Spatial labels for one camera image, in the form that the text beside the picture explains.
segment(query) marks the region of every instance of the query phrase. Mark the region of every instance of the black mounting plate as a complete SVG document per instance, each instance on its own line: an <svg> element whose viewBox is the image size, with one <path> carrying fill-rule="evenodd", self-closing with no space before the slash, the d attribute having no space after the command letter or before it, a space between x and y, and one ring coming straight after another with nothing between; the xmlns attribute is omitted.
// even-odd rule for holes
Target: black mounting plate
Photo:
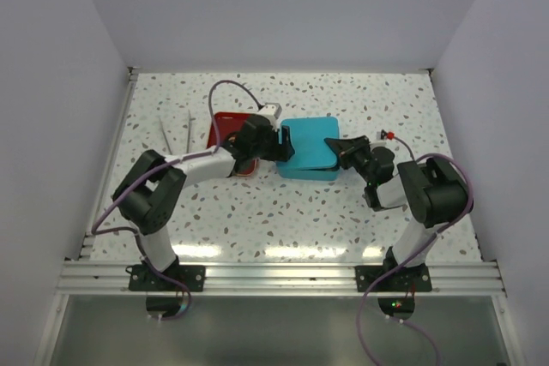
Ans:
<svg viewBox="0 0 549 366"><path fill-rule="evenodd" d="M355 266L357 291L364 292L371 283L383 275L383 266ZM415 285L415 291L432 291L429 268L423 264L417 267L404 267L376 285L373 291L399 291L406 293Z"/></svg>
<svg viewBox="0 0 549 366"><path fill-rule="evenodd" d="M177 286L151 273L146 263L126 267L130 275L129 291L180 291ZM172 268L169 277L185 284L190 291L202 291L206 279L206 267L200 265L179 265Z"/></svg>

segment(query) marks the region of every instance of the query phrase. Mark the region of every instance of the red tray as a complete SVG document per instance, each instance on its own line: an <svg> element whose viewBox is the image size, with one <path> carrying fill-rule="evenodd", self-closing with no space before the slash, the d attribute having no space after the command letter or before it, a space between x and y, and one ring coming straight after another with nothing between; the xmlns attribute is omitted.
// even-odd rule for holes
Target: red tray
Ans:
<svg viewBox="0 0 549 366"><path fill-rule="evenodd" d="M220 128L221 141L224 141L230 133L238 132L248 117L250 117L250 113L234 113L231 111L219 111L215 113L214 119ZM215 146L215 130L213 124L209 127L208 145L206 148L212 146ZM238 176L249 176L254 172L256 167L257 160L254 160L250 168L239 173Z"/></svg>

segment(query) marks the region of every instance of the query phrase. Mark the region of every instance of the terrazzo surface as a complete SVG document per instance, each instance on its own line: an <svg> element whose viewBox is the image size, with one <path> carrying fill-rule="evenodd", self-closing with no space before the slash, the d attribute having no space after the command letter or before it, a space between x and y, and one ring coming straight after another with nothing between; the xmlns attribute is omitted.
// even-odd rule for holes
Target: terrazzo surface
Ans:
<svg viewBox="0 0 549 366"><path fill-rule="evenodd" d="M141 74L109 195L143 151L153 148L167 154L160 119L173 152L186 150L189 113L190 151L206 147L207 95L220 79L243 82L262 102L280 103L281 119L335 116L344 138L375 138L380 129L393 130L418 155L450 154L426 74ZM214 93L214 111L246 112L254 107L233 85L221 85ZM392 141L388 147L396 163L409 159L404 147ZM374 213L365 204L364 186L354 171L342 171L331 183L288 180L277 174L273 163L261 161L253 176L210 180L184 190L168 230L182 261L381 261L411 214L407 206ZM124 223L116 211L104 227ZM90 256L96 261L138 258L132 237L125 233L97 237ZM447 231L427 260L480 261L470 219Z"/></svg>

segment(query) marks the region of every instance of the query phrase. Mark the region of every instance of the robotic arm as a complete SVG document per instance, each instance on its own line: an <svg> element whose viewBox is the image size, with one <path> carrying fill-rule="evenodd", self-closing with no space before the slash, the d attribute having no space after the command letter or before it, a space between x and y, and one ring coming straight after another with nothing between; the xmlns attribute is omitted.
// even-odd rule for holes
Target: robotic arm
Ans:
<svg viewBox="0 0 549 366"><path fill-rule="evenodd" d="M266 104L257 114L248 117L242 129L230 135L219 147L185 155L185 162L153 174L120 202L120 213L139 230L143 251L157 270L166 273L170 267L178 265L166 224L181 190L205 180L230 177L245 171L253 159L288 161L293 156L295 152L287 127L282 127L279 138L276 121L280 114L280 105ZM116 200L144 173L180 158L164 157L154 150L146 151L115 190L112 199Z"/></svg>
<svg viewBox="0 0 549 366"><path fill-rule="evenodd" d="M366 202L374 211L406 203L410 206L413 220L386 256L392 257L395 266L425 244L438 227L459 216L467 205L467 185L447 160L429 158L423 164L400 163L398 176L393 177L395 155L388 148L371 145L365 136L325 141L343 169L353 167L364 178ZM433 244L406 267L424 264Z"/></svg>

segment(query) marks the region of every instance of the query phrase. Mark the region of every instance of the purple cable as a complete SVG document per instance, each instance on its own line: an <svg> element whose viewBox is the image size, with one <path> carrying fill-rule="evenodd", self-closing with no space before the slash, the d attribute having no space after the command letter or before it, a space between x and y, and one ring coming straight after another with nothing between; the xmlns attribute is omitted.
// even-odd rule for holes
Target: purple cable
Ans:
<svg viewBox="0 0 549 366"><path fill-rule="evenodd" d="M165 169L166 167L169 167L169 166L173 166L173 165L176 165L178 163L181 163L183 160L182 159L175 159L175 160L172 160L171 162L165 162L163 163L162 165L159 165L159 166L156 166L154 167L153 169L151 169L150 171L146 172L146 173L143 173L141 176L139 176L139 178L133 182L124 192L122 192L122 194L98 217L97 220L95 220L95 223L92 225L92 235L102 235L102 234L105 234L105 233L110 233L114 230L111 230L111 231L102 231L102 232L97 232L97 230L99 229L99 227L101 226L101 224L105 221L106 218L109 217L109 215L112 213L112 211L118 207L118 205L126 198L126 196L134 191L137 186L139 186L140 184L142 184L143 182L145 182L149 177L151 177L154 173L158 173L159 171Z"/></svg>
<svg viewBox="0 0 549 366"><path fill-rule="evenodd" d="M370 347L368 347L368 345L366 344L366 341L364 339L364 335L362 334L362 328L360 326L360 315L362 314L362 311L364 309L364 306L365 306L365 303L366 303L366 297L379 283L383 282L386 278L388 278L389 276L392 276L393 274L395 274L396 272L401 270L410 261L412 261L417 255L419 255L421 252L423 252L425 249L427 249L431 245L431 243L433 243L437 239L437 236L439 234L443 233L444 231L449 229L451 226L453 226L457 222L459 222L467 213L469 213L469 211L471 210L471 206L473 205L473 198L474 198L473 185L471 184L471 180L469 179L467 173L465 173L465 171L452 158L450 158L450 157L448 157L444 154L441 154L441 153L424 154L423 156L417 158L416 162L420 162L421 160L426 159L426 158L440 158L440 159L447 160L460 172L460 174L462 175L463 180L465 180L465 184L467 185L467 188L468 188L467 204L465 205L465 207L463 208L463 211L459 214L459 216L457 218L455 218L451 222L447 223L446 225L441 226L438 230L436 230L427 239L427 241L420 248L418 248L418 250L414 251L407 259L405 259L398 266L392 268L387 273L383 274L382 276L380 276L379 278L374 280L370 284L370 286L368 286L368 288L364 292L364 295L362 295L362 298L360 299L359 312L357 313L356 318L355 318L355 326L357 328L357 334L359 336L359 341L360 341L360 344L362 345L362 348L364 349L364 352L370 358L370 360L372 360L372 362L374 362L374 364L376 364L376 366L380 366L381 362L374 356L374 354L372 353ZM437 348L437 345L435 344L434 339L426 331L424 331L421 327L416 326L416 325L414 325L413 323L411 323L409 321L402 321L402 323L404 325L406 325L407 327L411 327L413 330L417 331L418 333L421 333L427 340L429 340L429 343L431 343L431 346L432 346L433 350L435 351L436 365L440 366L440 364L442 362L442 356L440 354L440 350Z"/></svg>
<svg viewBox="0 0 549 366"><path fill-rule="evenodd" d="M408 152L410 153L410 157L412 158L412 160L415 160L415 157L413 156L413 150L412 148L410 147L410 145L408 145L403 139L401 139L400 137L396 137L396 136L393 136L393 139L395 139L396 141L398 141L399 143L401 143L407 150Z"/></svg>
<svg viewBox="0 0 549 366"><path fill-rule="evenodd" d="M100 231L95 231L94 235L106 235L107 233L114 233L119 231L130 231L133 235L137 234L137 230L129 226L120 226L112 227L111 229L101 229Z"/></svg>
<svg viewBox="0 0 549 366"><path fill-rule="evenodd" d="M220 149L221 134L220 134L220 127L218 126L218 124L217 124L217 122L215 121L215 118L214 118L214 107L212 105L212 96L214 94L214 90L219 85L221 85L223 83L229 83L231 85L235 85L235 86L240 87L241 89L243 89L246 93L248 93L250 95L250 97L254 100L254 102L256 102L256 105L257 105L258 108L262 106L261 103L259 103L259 100L257 100L257 98L254 96L254 93L252 93L250 91L250 89L248 89L243 84L238 83L237 81L230 81L228 79L225 79L225 80L217 81L216 83L214 83L212 88L209 89L209 94L208 94L208 110L209 110L209 115L212 117L212 124L214 125L214 132L215 132L215 149L214 149L214 153L216 153Z"/></svg>

